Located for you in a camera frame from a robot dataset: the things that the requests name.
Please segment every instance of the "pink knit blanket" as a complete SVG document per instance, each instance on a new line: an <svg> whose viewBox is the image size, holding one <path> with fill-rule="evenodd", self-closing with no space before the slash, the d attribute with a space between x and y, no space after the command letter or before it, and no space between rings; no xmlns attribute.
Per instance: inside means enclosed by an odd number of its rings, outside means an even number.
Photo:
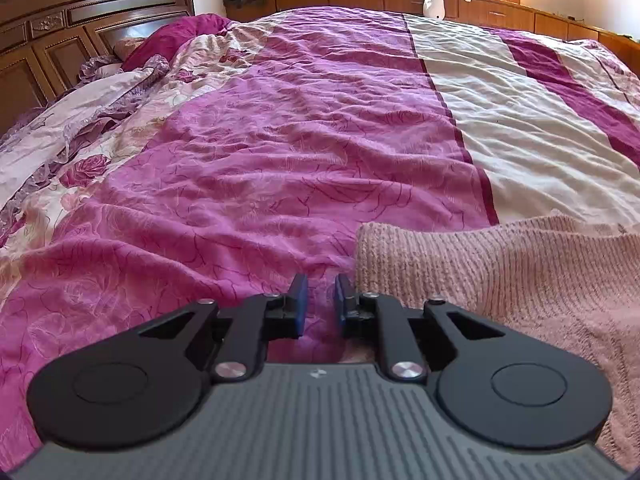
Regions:
<svg viewBox="0 0 640 480"><path fill-rule="evenodd" d="M451 303L580 355L614 391L598 441L627 468L638 464L640 423L640 226L533 218L459 233L386 224L358 231L359 290L421 307Z"/></svg>

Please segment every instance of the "carved headboard panel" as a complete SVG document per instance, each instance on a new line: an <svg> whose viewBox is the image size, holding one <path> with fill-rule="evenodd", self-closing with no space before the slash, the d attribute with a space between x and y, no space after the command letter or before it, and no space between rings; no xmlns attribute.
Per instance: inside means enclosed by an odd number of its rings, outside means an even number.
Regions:
<svg viewBox="0 0 640 480"><path fill-rule="evenodd" d="M187 14L193 0L0 0L0 138L73 87L89 58Z"/></svg>

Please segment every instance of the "white stripe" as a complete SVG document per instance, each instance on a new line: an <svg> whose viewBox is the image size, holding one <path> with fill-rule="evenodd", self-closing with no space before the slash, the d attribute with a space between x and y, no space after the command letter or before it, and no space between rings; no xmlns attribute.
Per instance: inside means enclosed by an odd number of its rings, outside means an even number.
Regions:
<svg viewBox="0 0 640 480"><path fill-rule="evenodd" d="M405 18L465 147L489 177L500 222L554 209L585 220L640 221L636 165L591 121L527 77L495 34Z"/></svg>
<svg viewBox="0 0 640 480"><path fill-rule="evenodd" d="M588 49L578 44L563 43L548 36L536 36L528 32L525 34L533 36L540 43L554 50L571 77L591 95L624 112L636 127L640 126L640 109L626 100L625 95L613 84L609 73L605 72L598 59Z"/></svg>

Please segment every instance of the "pillow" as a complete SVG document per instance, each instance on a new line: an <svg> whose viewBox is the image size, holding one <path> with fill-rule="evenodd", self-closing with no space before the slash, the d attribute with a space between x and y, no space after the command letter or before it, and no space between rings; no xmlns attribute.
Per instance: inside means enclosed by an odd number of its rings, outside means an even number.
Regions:
<svg viewBox="0 0 640 480"><path fill-rule="evenodd" d="M217 14L199 14L168 23L146 38L144 43L127 57L122 69L128 72L141 68L156 54L170 62L184 43L203 34L220 34L230 22L230 19Z"/></svg>
<svg viewBox="0 0 640 480"><path fill-rule="evenodd" d="M127 57L144 42L145 38L125 38L124 40L117 41L116 44L113 45L113 53L118 56L121 61L126 61Z"/></svg>
<svg viewBox="0 0 640 480"><path fill-rule="evenodd" d="M101 66L98 70L95 71L96 78L103 79L105 77L119 74L120 72L122 72L120 67L122 67L122 63L111 63L110 65Z"/></svg>

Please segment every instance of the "pink floral duvet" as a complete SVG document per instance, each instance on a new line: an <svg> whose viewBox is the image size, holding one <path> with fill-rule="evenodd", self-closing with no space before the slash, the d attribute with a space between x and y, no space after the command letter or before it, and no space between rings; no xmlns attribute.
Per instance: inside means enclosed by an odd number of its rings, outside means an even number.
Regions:
<svg viewBox="0 0 640 480"><path fill-rule="evenodd" d="M363 222L640 221L639 96L597 43L401 14L304 9L195 38L2 241L0 466L40 445L24 397L42 365L196 298L233 306L305 272L305 335L270 358L348 358L331 287Z"/></svg>

